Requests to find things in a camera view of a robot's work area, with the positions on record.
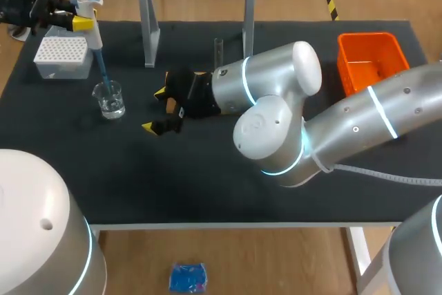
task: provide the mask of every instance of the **black table mat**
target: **black table mat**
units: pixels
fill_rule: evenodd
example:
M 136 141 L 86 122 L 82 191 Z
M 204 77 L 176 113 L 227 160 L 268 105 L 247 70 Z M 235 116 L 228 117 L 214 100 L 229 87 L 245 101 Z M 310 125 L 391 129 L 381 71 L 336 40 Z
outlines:
M 101 119 L 91 97 L 96 64 L 84 81 L 48 82 L 32 60 L 44 32 L 26 42 L 0 99 L 0 148 L 33 153 L 63 177 L 92 224 L 163 222 L 390 222 L 402 221 L 442 193 L 359 174 L 319 174 L 288 189 L 261 174 L 233 145 L 233 116 L 187 120 L 181 134 L 149 135 L 141 124 L 164 115 L 153 98 L 164 72 L 184 64 L 213 69 L 213 39 L 224 39 L 224 62 L 241 59 L 241 23 L 160 25 L 156 68 L 144 68 L 140 24 L 101 22 L 104 59 L 123 89 L 126 114 Z M 255 53 L 308 41 L 323 68 L 323 87 L 307 100 L 309 119 L 343 96 L 337 37 L 389 31 L 410 66 L 426 62 L 405 21 L 257 23 Z M 404 176 L 442 178 L 442 122 L 361 153 L 343 164 Z

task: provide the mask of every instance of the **orange bin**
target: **orange bin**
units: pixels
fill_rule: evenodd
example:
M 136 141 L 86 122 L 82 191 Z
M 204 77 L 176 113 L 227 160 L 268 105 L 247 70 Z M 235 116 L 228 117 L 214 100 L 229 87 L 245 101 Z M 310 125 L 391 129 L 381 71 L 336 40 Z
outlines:
M 389 32 L 357 32 L 338 37 L 338 69 L 347 96 L 410 68 Z

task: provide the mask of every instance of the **yellow black tape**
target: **yellow black tape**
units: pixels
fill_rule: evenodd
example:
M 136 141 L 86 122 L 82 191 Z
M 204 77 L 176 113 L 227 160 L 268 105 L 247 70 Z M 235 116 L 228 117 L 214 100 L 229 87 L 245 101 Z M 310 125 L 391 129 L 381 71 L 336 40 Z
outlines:
M 336 10 L 336 5 L 334 0 L 327 0 L 327 5 L 329 7 L 329 13 L 332 21 L 339 21 L 338 11 Z

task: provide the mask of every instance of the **metal stand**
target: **metal stand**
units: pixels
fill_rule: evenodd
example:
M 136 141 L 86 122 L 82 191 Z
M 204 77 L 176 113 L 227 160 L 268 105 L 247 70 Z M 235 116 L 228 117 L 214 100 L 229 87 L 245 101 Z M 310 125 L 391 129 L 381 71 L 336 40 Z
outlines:
M 160 28 L 152 0 L 140 1 L 141 31 L 143 35 L 144 65 L 154 67 L 160 42 Z
M 244 22 L 242 24 L 242 50 L 244 58 L 253 55 L 253 32 L 255 30 L 255 0 L 245 0 Z
M 140 1 L 140 16 L 143 36 L 145 67 L 154 67 L 160 41 L 160 28 L 155 16 L 152 0 Z M 242 25 L 242 48 L 244 58 L 253 55 L 253 32 L 255 0 L 245 0 L 244 22 Z

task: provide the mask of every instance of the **blue object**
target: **blue object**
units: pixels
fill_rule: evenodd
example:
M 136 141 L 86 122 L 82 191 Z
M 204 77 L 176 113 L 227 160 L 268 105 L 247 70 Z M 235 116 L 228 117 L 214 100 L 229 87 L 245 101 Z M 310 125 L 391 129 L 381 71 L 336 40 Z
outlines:
M 204 264 L 174 264 L 169 290 L 179 293 L 203 293 L 206 290 L 207 275 Z

